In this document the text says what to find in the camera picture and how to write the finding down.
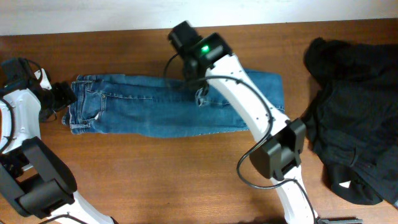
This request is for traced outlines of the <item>blue denim jeans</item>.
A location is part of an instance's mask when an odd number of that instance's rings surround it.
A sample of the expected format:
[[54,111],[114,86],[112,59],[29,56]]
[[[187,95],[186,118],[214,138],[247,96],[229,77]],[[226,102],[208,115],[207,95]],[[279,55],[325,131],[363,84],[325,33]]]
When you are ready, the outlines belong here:
[[213,87],[181,90],[181,80],[124,74],[80,75],[77,101],[62,123],[73,134],[141,134],[184,138],[246,131],[248,127]]

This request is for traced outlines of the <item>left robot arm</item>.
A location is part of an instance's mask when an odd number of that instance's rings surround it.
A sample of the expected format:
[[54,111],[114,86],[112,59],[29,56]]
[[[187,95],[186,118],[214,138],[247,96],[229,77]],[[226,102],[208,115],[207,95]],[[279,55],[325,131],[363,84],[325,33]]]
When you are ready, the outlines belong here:
[[42,223],[115,223],[81,196],[71,170],[41,140],[40,109],[27,88],[1,90],[1,195]]

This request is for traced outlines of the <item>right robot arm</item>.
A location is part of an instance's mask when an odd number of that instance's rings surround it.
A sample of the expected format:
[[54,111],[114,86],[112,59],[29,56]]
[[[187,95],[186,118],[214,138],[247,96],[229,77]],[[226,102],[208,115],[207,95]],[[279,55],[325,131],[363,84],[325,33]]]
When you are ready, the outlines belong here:
[[238,161],[246,159],[271,185],[238,177],[255,189],[274,189],[284,209],[287,223],[317,223],[302,180],[300,154],[306,127],[299,118],[291,120],[260,91],[243,69],[238,56],[218,33],[200,36],[188,21],[176,25],[168,40],[184,62],[187,85],[209,85],[218,90],[249,128],[255,145]]

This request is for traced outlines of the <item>black clothing pile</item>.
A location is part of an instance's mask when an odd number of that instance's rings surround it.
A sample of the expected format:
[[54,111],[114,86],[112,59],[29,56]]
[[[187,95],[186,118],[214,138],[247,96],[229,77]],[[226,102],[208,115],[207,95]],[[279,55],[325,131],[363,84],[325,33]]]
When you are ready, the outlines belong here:
[[304,63],[320,90],[303,120],[331,191],[397,205],[397,46],[319,37]]

